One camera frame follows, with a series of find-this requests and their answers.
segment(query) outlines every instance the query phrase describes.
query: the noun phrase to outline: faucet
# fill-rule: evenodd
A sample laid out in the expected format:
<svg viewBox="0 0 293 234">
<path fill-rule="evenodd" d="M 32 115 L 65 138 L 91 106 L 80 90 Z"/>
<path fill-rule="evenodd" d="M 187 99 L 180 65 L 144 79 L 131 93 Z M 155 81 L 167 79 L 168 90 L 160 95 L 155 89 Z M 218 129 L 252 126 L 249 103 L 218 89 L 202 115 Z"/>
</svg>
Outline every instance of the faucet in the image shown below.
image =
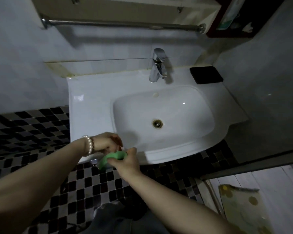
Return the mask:
<svg viewBox="0 0 293 234">
<path fill-rule="evenodd" d="M 166 54 L 163 49 L 156 48 L 153 53 L 152 70 L 150 72 L 149 80 L 151 82 L 158 81 L 159 78 L 165 79 L 167 77 L 167 70 L 162 64 L 166 59 Z"/>
</svg>

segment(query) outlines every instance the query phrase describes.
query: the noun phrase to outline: faucet handle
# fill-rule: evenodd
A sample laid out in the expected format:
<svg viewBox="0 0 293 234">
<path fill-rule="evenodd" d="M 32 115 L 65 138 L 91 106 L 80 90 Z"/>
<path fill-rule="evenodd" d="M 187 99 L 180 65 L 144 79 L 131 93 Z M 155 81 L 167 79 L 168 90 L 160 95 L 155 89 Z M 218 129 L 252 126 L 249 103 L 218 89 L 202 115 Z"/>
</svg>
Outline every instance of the faucet handle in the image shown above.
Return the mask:
<svg viewBox="0 0 293 234">
<path fill-rule="evenodd" d="M 162 48 L 154 49 L 153 60 L 160 62 L 164 62 L 166 60 L 166 54 Z"/>
</svg>

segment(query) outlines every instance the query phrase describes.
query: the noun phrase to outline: black rectangular object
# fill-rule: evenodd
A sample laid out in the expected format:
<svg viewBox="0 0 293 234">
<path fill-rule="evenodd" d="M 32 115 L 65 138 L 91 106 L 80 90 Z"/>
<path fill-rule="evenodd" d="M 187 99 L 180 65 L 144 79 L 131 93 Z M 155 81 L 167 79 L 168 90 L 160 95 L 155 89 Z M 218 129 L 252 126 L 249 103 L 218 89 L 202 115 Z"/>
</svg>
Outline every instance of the black rectangular object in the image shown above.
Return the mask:
<svg viewBox="0 0 293 234">
<path fill-rule="evenodd" d="M 213 66 L 191 67 L 190 72 L 197 84 L 211 84 L 224 81 Z"/>
</svg>

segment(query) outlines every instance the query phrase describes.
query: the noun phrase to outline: clothing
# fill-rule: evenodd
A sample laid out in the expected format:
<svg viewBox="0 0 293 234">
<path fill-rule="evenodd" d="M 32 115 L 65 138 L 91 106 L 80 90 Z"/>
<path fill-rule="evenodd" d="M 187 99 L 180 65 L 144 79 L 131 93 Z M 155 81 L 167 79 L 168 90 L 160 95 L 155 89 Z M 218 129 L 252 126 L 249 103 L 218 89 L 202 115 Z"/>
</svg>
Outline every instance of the clothing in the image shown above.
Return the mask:
<svg viewBox="0 0 293 234">
<path fill-rule="evenodd" d="M 169 234 L 164 225 L 148 210 L 134 221 L 121 203 L 107 203 L 97 208 L 94 220 L 82 234 Z"/>
</svg>

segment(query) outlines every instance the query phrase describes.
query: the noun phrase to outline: green object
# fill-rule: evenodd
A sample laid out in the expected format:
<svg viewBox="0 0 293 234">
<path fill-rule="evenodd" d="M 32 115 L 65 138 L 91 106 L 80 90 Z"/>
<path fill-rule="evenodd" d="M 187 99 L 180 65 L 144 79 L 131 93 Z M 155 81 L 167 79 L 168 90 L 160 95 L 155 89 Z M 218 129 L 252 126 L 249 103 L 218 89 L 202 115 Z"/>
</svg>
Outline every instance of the green object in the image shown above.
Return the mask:
<svg viewBox="0 0 293 234">
<path fill-rule="evenodd" d="M 116 153 L 109 153 L 108 155 L 105 155 L 99 162 L 99 165 L 98 165 L 99 170 L 106 169 L 106 166 L 108 165 L 107 163 L 108 158 L 123 160 L 125 157 L 127 157 L 127 153 L 125 151 L 117 151 Z"/>
</svg>

